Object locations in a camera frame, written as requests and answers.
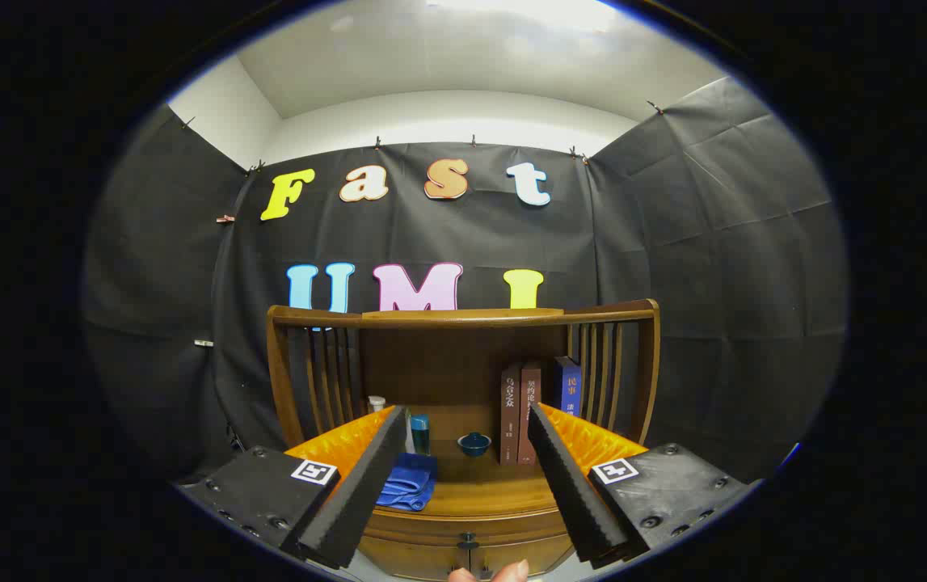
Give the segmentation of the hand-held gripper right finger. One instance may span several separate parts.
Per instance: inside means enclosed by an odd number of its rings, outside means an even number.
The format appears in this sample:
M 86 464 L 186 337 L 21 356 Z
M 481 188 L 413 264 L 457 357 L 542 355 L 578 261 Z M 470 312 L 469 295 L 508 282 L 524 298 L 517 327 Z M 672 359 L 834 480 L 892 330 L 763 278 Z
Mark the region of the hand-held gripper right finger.
M 754 483 L 683 445 L 637 445 L 537 403 L 529 439 L 581 561 L 606 567 L 662 551 L 736 508 Z

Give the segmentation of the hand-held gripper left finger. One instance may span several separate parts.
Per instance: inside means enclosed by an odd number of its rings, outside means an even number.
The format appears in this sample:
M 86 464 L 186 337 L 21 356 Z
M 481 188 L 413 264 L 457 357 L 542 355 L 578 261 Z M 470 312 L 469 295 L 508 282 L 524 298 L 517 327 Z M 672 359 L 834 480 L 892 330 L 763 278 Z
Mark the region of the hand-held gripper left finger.
M 189 485 L 188 499 L 285 555 L 348 567 L 406 431 L 407 414 L 392 406 L 286 452 L 252 447 Z

